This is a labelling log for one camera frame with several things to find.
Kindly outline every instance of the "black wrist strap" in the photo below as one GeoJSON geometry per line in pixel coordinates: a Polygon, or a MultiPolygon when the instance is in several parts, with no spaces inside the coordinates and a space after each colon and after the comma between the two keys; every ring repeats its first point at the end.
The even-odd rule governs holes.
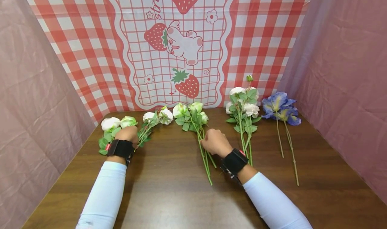
{"type": "Polygon", "coordinates": [[[107,151],[107,156],[119,156],[125,159],[126,165],[134,152],[133,143],[127,140],[112,140],[107,151]]]}
{"type": "Polygon", "coordinates": [[[229,155],[227,155],[222,161],[221,169],[228,173],[232,179],[241,184],[237,174],[242,170],[242,168],[244,168],[244,166],[247,165],[248,162],[249,160],[246,156],[241,151],[234,148],[234,150],[232,150],[232,152],[229,153],[229,155]]]}

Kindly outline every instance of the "flower bouquet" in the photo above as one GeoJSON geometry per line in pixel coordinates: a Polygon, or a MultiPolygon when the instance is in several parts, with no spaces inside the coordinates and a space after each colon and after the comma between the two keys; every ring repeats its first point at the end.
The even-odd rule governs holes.
{"type": "Polygon", "coordinates": [[[177,104],[172,111],[173,116],[176,118],[175,121],[179,126],[183,126],[184,131],[193,131],[198,136],[198,143],[200,153],[203,158],[204,168],[206,169],[208,180],[212,186],[211,174],[208,166],[208,160],[211,160],[212,164],[216,168],[216,164],[209,152],[202,148],[200,140],[204,139],[205,132],[203,125],[208,123],[208,116],[202,111],[203,103],[194,102],[188,107],[184,104],[177,104]]]}
{"type": "Polygon", "coordinates": [[[167,107],[163,107],[161,110],[156,110],[155,112],[147,112],[144,114],[143,124],[138,135],[138,146],[143,147],[145,142],[148,142],[150,134],[152,133],[152,128],[157,124],[169,125],[173,121],[173,115],[167,107]]]}
{"type": "Polygon", "coordinates": [[[262,116],[265,119],[274,119],[277,121],[277,133],[278,133],[278,140],[279,145],[281,149],[281,155],[284,157],[284,152],[282,149],[282,143],[281,143],[281,137],[280,137],[280,130],[278,128],[278,121],[282,121],[285,125],[286,130],[286,136],[288,137],[288,142],[290,145],[290,150],[293,156],[293,164],[294,164],[294,170],[295,170],[295,176],[296,176],[296,182],[297,185],[300,186],[298,182],[298,173],[297,173],[297,165],[296,165],[296,159],[294,156],[294,150],[293,150],[293,143],[291,140],[290,132],[288,130],[288,127],[286,123],[292,126],[297,126],[301,124],[301,119],[298,116],[298,110],[296,107],[294,107],[294,103],[296,100],[288,99],[288,94],[285,92],[277,92],[276,94],[268,97],[267,99],[262,100],[263,108],[265,111],[265,115],[262,116]]]}
{"type": "Polygon", "coordinates": [[[99,144],[99,153],[102,155],[108,154],[108,149],[112,140],[114,140],[115,135],[121,128],[135,126],[138,123],[134,117],[124,117],[122,120],[117,117],[111,117],[109,119],[104,119],[101,122],[101,127],[103,132],[103,137],[98,140],[99,144]]]}
{"type": "Polygon", "coordinates": [[[242,150],[249,159],[249,164],[253,165],[252,151],[251,151],[251,137],[252,133],[257,130],[257,126],[253,125],[258,122],[261,117],[258,117],[259,107],[257,100],[259,94],[255,87],[251,86],[253,81],[252,76],[247,76],[249,87],[247,89],[242,87],[235,87],[230,91],[230,102],[226,105],[226,113],[230,118],[226,120],[229,123],[235,123],[234,129],[240,133],[242,150]],[[247,133],[247,140],[245,141],[244,133],[247,133]]]}

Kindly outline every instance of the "fabric backdrop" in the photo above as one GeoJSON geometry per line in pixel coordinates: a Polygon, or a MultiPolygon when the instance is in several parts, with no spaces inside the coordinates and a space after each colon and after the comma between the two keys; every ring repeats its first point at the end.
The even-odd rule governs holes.
{"type": "Polygon", "coordinates": [[[278,87],[387,203],[387,3],[311,0],[278,87]]]}
{"type": "Polygon", "coordinates": [[[27,1],[0,5],[0,228],[18,229],[94,125],[27,1]]]}
{"type": "Polygon", "coordinates": [[[309,1],[28,3],[97,124],[109,112],[179,101],[223,106],[225,93],[247,86],[247,74],[254,75],[261,99],[271,95],[309,1]]]}

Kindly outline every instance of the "white flower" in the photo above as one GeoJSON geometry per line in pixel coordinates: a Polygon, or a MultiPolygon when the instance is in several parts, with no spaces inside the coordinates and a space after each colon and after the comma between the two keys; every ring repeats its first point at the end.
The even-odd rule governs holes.
{"type": "Polygon", "coordinates": [[[233,96],[234,94],[238,94],[238,93],[246,93],[246,90],[242,87],[232,88],[230,91],[230,96],[233,96]]]}
{"type": "Polygon", "coordinates": [[[226,104],[226,113],[227,114],[232,114],[232,112],[230,112],[230,106],[232,106],[232,102],[231,101],[226,104]]]}
{"type": "Polygon", "coordinates": [[[242,107],[242,111],[246,112],[248,117],[252,116],[253,118],[258,117],[259,107],[254,104],[244,104],[242,107]]]}
{"type": "Polygon", "coordinates": [[[207,22],[214,24],[214,22],[216,22],[217,20],[218,20],[218,17],[216,15],[216,10],[212,10],[207,13],[207,18],[206,18],[207,22]]]}
{"type": "Polygon", "coordinates": [[[203,103],[200,103],[198,101],[194,102],[193,104],[189,105],[188,108],[190,110],[196,110],[197,112],[201,112],[203,107],[203,103]]]}
{"type": "MultiPolygon", "coordinates": [[[[249,90],[252,90],[252,89],[256,89],[256,88],[255,88],[255,87],[247,88],[247,89],[246,89],[246,92],[249,91],[249,90]]],[[[259,98],[259,92],[258,92],[258,90],[257,90],[257,94],[255,95],[255,99],[258,100],[258,98],[259,98]]]]}
{"type": "Polygon", "coordinates": [[[172,114],[175,118],[179,118],[179,117],[182,117],[186,111],[187,111],[187,106],[179,103],[173,108],[172,114]]]}
{"type": "Polygon", "coordinates": [[[173,121],[173,114],[166,106],[161,109],[158,116],[161,124],[168,125],[173,121]]]}
{"type": "Polygon", "coordinates": [[[153,117],[155,116],[155,113],[154,112],[147,112],[144,114],[144,116],[142,117],[142,121],[143,122],[150,122],[151,120],[153,120],[153,117]]]}
{"type": "Polygon", "coordinates": [[[121,123],[120,119],[118,119],[117,117],[112,117],[109,119],[104,119],[101,122],[101,127],[102,127],[102,130],[104,131],[113,130],[119,127],[120,123],[121,123]]]}
{"type": "Polygon", "coordinates": [[[199,114],[202,115],[202,124],[207,124],[208,123],[208,116],[206,115],[206,113],[202,111],[199,114]]]}
{"type": "Polygon", "coordinates": [[[134,117],[124,117],[121,120],[121,127],[131,127],[137,125],[136,119],[134,117]]]}
{"type": "Polygon", "coordinates": [[[155,79],[153,79],[152,75],[147,75],[144,77],[145,84],[150,84],[150,83],[153,83],[154,81],[155,81],[155,79]]]}

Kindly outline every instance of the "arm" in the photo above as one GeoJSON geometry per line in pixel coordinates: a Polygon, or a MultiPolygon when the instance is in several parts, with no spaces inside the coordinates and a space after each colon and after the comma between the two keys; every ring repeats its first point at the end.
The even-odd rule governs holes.
{"type": "MultiPolygon", "coordinates": [[[[220,130],[208,130],[201,143],[204,149],[222,158],[232,151],[232,146],[220,130]]],[[[238,178],[270,229],[312,228],[303,213],[290,199],[255,168],[246,165],[238,173],[238,178]]]]}
{"type": "MultiPolygon", "coordinates": [[[[137,128],[120,130],[115,139],[137,143],[137,128]]],[[[112,229],[119,212],[127,167],[125,159],[110,156],[97,176],[76,229],[112,229]]]]}

